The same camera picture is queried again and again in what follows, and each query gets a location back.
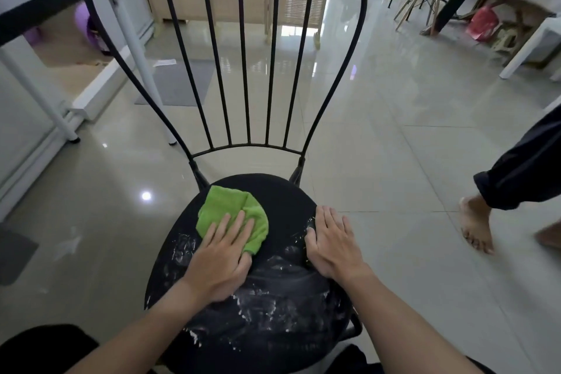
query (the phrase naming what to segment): round chair seat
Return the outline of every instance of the round chair seat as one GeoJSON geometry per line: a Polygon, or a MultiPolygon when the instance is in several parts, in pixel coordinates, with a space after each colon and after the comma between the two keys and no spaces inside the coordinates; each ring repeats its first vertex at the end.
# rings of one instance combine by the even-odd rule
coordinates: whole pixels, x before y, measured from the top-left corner
{"type": "MultiPolygon", "coordinates": [[[[242,287],[197,314],[162,361],[176,374],[288,373],[314,364],[348,338],[352,311],[343,289],[306,258],[304,236],[316,204],[298,186],[268,174],[230,176],[214,185],[250,192],[268,216],[269,234],[242,287]]],[[[185,273],[201,242],[195,225],[207,193],[189,203],[165,239],[146,287],[146,308],[185,273]]]]}

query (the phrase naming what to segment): green cloth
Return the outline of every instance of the green cloth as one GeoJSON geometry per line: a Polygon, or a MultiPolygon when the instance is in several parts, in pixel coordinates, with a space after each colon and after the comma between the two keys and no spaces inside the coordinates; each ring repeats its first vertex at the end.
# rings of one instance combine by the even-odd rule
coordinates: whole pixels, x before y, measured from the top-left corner
{"type": "Polygon", "coordinates": [[[210,224],[215,222],[218,225],[226,213],[230,213],[232,216],[230,222],[228,222],[229,228],[234,223],[240,210],[243,210],[246,214],[243,220],[244,225],[249,219],[255,219],[253,231],[243,251],[256,254],[269,233],[269,220],[261,204],[249,192],[223,188],[222,186],[211,186],[207,200],[199,210],[197,232],[201,237],[204,237],[207,235],[210,224]]]}

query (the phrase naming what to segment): red plastic bag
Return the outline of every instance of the red plastic bag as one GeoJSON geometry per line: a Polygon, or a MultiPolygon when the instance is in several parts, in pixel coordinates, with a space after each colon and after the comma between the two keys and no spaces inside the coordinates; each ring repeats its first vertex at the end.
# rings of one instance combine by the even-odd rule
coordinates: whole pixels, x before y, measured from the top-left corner
{"type": "Polygon", "coordinates": [[[485,42],[489,40],[497,25],[499,25],[499,17],[489,6],[483,6],[471,19],[466,33],[478,42],[485,42]]]}

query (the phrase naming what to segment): forearm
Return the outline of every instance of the forearm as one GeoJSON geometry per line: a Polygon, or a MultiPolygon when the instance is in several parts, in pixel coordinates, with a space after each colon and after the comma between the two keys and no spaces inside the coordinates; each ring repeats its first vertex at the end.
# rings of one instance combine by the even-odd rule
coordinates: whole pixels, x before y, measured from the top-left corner
{"type": "Polygon", "coordinates": [[[342,286],[388,374],[481,374],[423,317],[364,269],[342,286]]]}
{"type": "Polygon", "coordinates": [[[200,309],[200,304],[183,285],[172,287],[138,321],[94,350],[67,374],[144,374],[150,370],[185,324],[200,309]],[[173,294],[181,293],[184,304],[177,307],[173,294]]]}

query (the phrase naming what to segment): chair backrest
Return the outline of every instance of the chair backrest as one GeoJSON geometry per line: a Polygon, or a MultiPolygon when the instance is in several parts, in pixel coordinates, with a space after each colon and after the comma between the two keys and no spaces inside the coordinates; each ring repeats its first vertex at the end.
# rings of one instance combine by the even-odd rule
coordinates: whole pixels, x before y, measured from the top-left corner
{"type": "Polygon", "coordinates": [[[187,69],[187,73],[188,73],[188,76],[189,76],[191,87],[193,89],[193,93],[195,94],[195,100],[196,100],[196,103],[197,103],[197,107],[199,109],[199,114],[200,114],[200,117],[201,117],[201,121],[202,121],[202,124],[204,126],[205,133],[207,135],[207,140],[208,140],[208,143],[209,143],[209,148],[207,150],[200,151],[198,153],[191,153],[189,151],[189,149],[187,148],[185,142],[183,141],[183,139],[181,138],[181,136],[177,132],[177,130],[173,127],[173,125],[167,119],[167,117],[162,112],[162,110],[160,108],[158,108],[158,106],[154,103],[154,101],[152,100],[150,95],[144,89],[143,85],[136,78],[136,76],[133,74],[133,72],[130,70],[130,68],[126,64],[125,60],[119,54],[119,51],[117,50],[116,46],[111,41],[107,31],[105,30],[105,28],[104,28],[104,26],[103,26],[103,24],[102,24],[102,22],[99,18],[99,15],[98,15],[98,13],[95,9],[95,5],[94,5],[93,0],[84,0],[84,1],[86,2],[86,5],[87,5],[88,10],[90,12],[91,18],[94,21],[94,23],[95,23],[95,25],[98,29],[99,34],[101,35],[101,37],[104,40],[107,47],[109,48],[109,51],[110,51],[111,55],[115,57],[117,63],[122,67],[125,74],[131,80],[131,82],[137,87],[138,91],[144,97],[144,99],[148,102],[148,104],[151,106],[151,108],[156,112],[156,114],[165,123],[165,125],[171,131],[172,135],[177,139],[179,145],[181,146],[181,148],[183,149],[183,151],[187,155],[187,158],[189,160],[189,164],[191,166],[193,174],[195,175],[195,179],[197,180],[197,184],[198,184],[200,189],[204,189],[206,186],[209,185],[209,183],[208,183],[207,179],[205,179],[204,175],[199,171],[199,168],[197,166],[195,158],[200,156],[200,155],[204,155],[204,154],[207,154],[207,153],[210,153],[210,152],[219,151],[219,150],[223,150],[223,149],[227,149],[227,148],[233,148],[233,147],[276,148],[277,150],[288,151],[288,152],[298,154],[299,155],[298,165],[297,165],[296,169],[294,170],[294,173],[291,175],[290,179],[293,183],[299,185],[299,181],[300,181],[300,178],[301,178],[301,175],[302,175],[302,169],[304,167],[304,162],[305,162],[305,154],[306,154],[306,151],[307,151],[308,146],[310,144],[310,140],[311,140],[311,138],[314,134],[314,131],[316,130],[316,127],[318,126],[318,123],[319,123],[319,120],[321,119],[321,116],[323,115],[325,109],[327,108],[327,105],[328,105],[329,101],[331,100],[331,98],[333,96],[333,93],[335,92],[335,89],[339,85],[339,82],[340,82],[340,80],[341,80],[341,78],[342,78],[342,76],[343,76],[343,74],[344,74],[344,72],[345,72],[345,70],[348,66],[348,63],[351,59],[351,55],[354,52],[354,48],[357,44],[357,41],[359,40],[359,35],[360,35],[361,29],[362,29],[362,24],[364,23],[365,16],[366,16],[366,3],[367,3],[367,0],[361,0],[359,18],[358,18],[358,21],[357,21],[356,29],[354,31],[354,35],[351,39],[351,43],[350,43],[348,51],[347,51],[347,55],[345,56],[343,62],[341,63],[341,67],[339,69],[339,72],[335,76],[333,84],[332,84],[332,86],[331,86],[331,88],[330,88],[321,108],[319,109],[318,114],[316,115],[316,118],[315,118],[314,122],[312,123],[312,126],[311,126],[311,128],[310,128],[310,130],[309,130],[309,132],[306,136],[304,146],[300,150],[300,149],[288,148],[287,147],[287,139],[288,139],[288,132],[289,132],[289,129],[290,129],[292,111],[293,111],[295,97],[296,97],[296,88],[297,88],[297,84],[298,84],[298,77],[299,77],[299,73],[300,73],[300,67],[301,67],[301,64],[302,64],[302,54],[304,53],[304,43],[305,43],[306,34],[307,34],[306,30],[307,30],[308,22],[309,22],[309,19],[310,19],[310,10],[311,10],[311,7],[312,7],[312,0],[306,0],[306,9],[305,9],[305,15],[304,15],[304,21],[303,21],[302,37],[301,37],[301,40],[300,40],[300,46],[299,46],[299,50],[298,50],[298,58],[297,58],[297,63],[296,63],[294,84],[293,84],[293,87],[292,87],[291,102],[290,102],[290,107],[289,107],[288,113],[287,113],[286,129],[285,129],[285,133],[284,133],[284,143],[283,143],[282,146],[273,145],[269,142],[269,128],[270,128],[270,120],[271,120],[271,98],[272,98],[272,93],[273,93],[273,78],[274,78],[274,72],[275,72],[274,71],[274,68],[275,68],[275,52],[276,52],[276,47],[277,47],[277,25],[278,25],[278,16],[279,16],[279,0],[273,0],[273,21],[272,21],[272,23],[273,23],[273,35],[272,35],[272,42],[271,42],[271,57],[270,57],[270,66],[269,66],[268,105],[267,105],[266,130],[265,130],[265,142],[264,143],[252,142],[251,136],[250,136],[251,128],[250,128],[250,115],[249,115],[250,110],[249,110],[249,101],[248,101],[248,92],[247,92],[247,65],[246,65],[246,47],[245,47],[245,26],[244,26],[244,19],[243,19],[244,18],[244,16],[243,16],[243,0],[238,0],[239,12],[240,12],[240,38],[241,38],[241,48],[240,49],[241,49],[241,56],[242,56],[242,73],[243,73],[243,87],[244,87],[244,97],[245,97],[244,102],[245,102],[245,117],[246,117],[246,126],[247,126],[247,142],[246,143],[236,143],[236,144],[232,143],[230,126],[229,126],[229,122],[228,122],[228,107],[227,107],[226,99],[225,99],[225,96],[224,96],[224,83],[222,81],[222,76],[221,76],[221,62],[220,62],[220,58],[219,58],[218,46],[217,46],[217,41],[216,41],[216,34],[215,34],[215,30],[214,30],[212,5],[211,5],[210,0],[205,0],[205,5],[206,5],[206,9],[207,9],[207,18],[208,18],[208,22],[209,22],[210,39],[211,39],[211,42],[212,42],[213,53],[214,53],[214,61],[215,61],[215,64],[216,64],[218,86],[219,86],[219,90],[220,90],[220,94],[221,94],[221,104],[222,104],[222,109],[223,109],[223,114],[224,114],[224,123],[226,125],[226,132],[227,132],[227,136],[228,136],[228,144],[225,145],[225,146],[215,146],[213,144],[212,137],[210,135],[210,131],[209,131],[209,128],[207,126],[207,118],[205,116],[204,108],[203,108],[203,106],[200,102],[197,87],[196,87],[195,81],[193,79],[193,73],[191,72],[191,67],[190,67],[189,59],[187,57],[187,53],[186,53],[186,50],[185,50],[185,44],[183,42],[183,38],[182,38],[182,35],[181,35],[181,30],[179,28],[179,22],[178,22],[178,19],[177,19],[176,10],[174,8],[173,0],[167,0],[169,11],[170,11],[170,14],[171,14],[171,17],[172,17],[173,26],[174,26],[174,29],[175,29],[175,32],[176,32],[177,42],[179,44],[179,48],[181,49],[181,54],[182,54],[182,57],[183,57],[183,61],[185,63],[186,69],[187,69]]]}

